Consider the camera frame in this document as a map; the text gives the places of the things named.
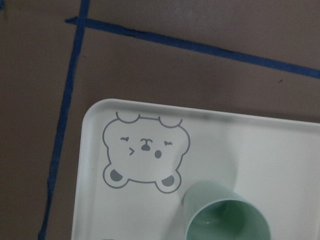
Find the blue painter's tape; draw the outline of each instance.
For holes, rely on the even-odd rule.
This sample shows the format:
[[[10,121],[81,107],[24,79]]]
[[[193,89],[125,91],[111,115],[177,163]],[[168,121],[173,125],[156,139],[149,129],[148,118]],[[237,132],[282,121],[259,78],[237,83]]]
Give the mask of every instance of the blue painter's tape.
[[[46,238],[51,203],[54,195],[55,184],[57,179],[59,161],[67,126],[68,112],[71,104],[72,92],[74,88],[75,71],[78,62],[78,57],[81,51],[82,42],[85,34],[86,19],[89,11],[90,0],[81,0],[79,18],[77,19],[77,28],[73,40],[73,49],[69,62],[69,69],[66,76],[62,104],[60,108],[60,116],[57,124],[52,157],[49,167],[49,177],[47,180],[47,202],[42,222],[41,230],[38,234],[38,240]]]
[[[67,19],[66,22],[70,24],[78,24],[79,18]],[[205,45],[192,41],[173,38],[152,32],[143,32],[125,28],[120,25],[115,25],[107,22],[102,22],[93,19],[87,19],[85,26],[88,28],[106,31],[109,33],[131,36],[137,39],[142,39],[154,43],[169,45],[181,49],[191,50],[199,53],[214,55],[222,58],[263,66],[271,69],[281,70],[294,74],[304,75],[312,78],[320,79],[320,70],[309,67],[304,67],[296,64],[291,64],[283,61],[272,60],[265,57],[254,56],[246,53],[229,51],[216,46]]]

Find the mint green plastic cup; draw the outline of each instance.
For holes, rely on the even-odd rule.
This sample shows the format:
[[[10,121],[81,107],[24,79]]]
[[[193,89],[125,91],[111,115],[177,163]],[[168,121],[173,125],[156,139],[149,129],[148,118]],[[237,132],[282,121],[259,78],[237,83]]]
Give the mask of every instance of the mint green plastic cup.
[[[271,239],[261,212],[214,181],[200,181],[187,190],[183,213],[185,240]]]

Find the bear face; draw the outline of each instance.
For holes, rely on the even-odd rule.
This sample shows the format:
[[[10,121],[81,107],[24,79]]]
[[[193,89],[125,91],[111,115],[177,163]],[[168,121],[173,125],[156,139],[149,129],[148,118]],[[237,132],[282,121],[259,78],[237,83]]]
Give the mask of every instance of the bear face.
[[[122,188],[128,181],[154,183],[163,193],[172,193],[181,184],[178,168],[190,147],[188,132],[166,126],[160,117],[138,116],[124,121],[116,113],[103,131],[109,164],[103,171],[105,183]]]

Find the brown surface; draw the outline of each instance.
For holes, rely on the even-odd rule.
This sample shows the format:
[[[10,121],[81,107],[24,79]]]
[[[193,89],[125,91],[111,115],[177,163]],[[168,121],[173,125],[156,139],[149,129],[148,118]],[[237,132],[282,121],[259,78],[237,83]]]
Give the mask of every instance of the brown surface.
[[[0,239],[36,239],[80,1],[0,11]],[[90,17],[320,69],[319,1],[92,0]],[[71,236],[82,118],[119,98],[320,123],[320,80],[86,29],[48,240]]]
[[[0,239],[34,240],[75,28],[56,12],[6,3],[6,13],[0,11]]]

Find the cup rim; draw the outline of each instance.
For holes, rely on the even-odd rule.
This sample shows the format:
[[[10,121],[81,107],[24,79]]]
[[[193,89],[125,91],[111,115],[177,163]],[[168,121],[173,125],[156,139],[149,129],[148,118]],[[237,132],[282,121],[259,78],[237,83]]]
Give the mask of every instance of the cup rim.
[[[234,202],[241,202],[243,204],[247,204],[249,205],[250,207],[254,208],[261,216],[262,218],[264,219],[265,221],[265,224],[266,224],[266,227],[267,227],[267,230],[269,232],[269,235],[270,235],[270,240],[272,239],[272,233],[271,233],[271,230],[270,230],[270,225],[269,225],[269,222],[267,221],[267,219],[265,218],[265,215],[263,214],[263,212],[261,210],[259,210],[254,204],[244,200],[244,199],[238,199],[238,198],[234,198],[234,197],[229,197],[229,198],[223,198],[223,199],[219,199],[219,200],[215,200],[215,201],[211,201],[207,204],[205,204],[203,207],[201,207],[198,211],[196,211],[192,217],[190,218],[188,224],[186,225],[186,229],[185,229],[185,234],[184,234],[184,240],[187,240],[187,236],[188,236],[188,232],[189,232],[189,228],[190,228],[190,225],[191,223],[193,222],[193,220],[195,219],[195,217],[203,210],[205,209],[206,207],[209,207],[210,205],[213,205],[213,204],[217,204],[217,203],[221,203],[221,202],[227,202],[227,201],[234,201]]]

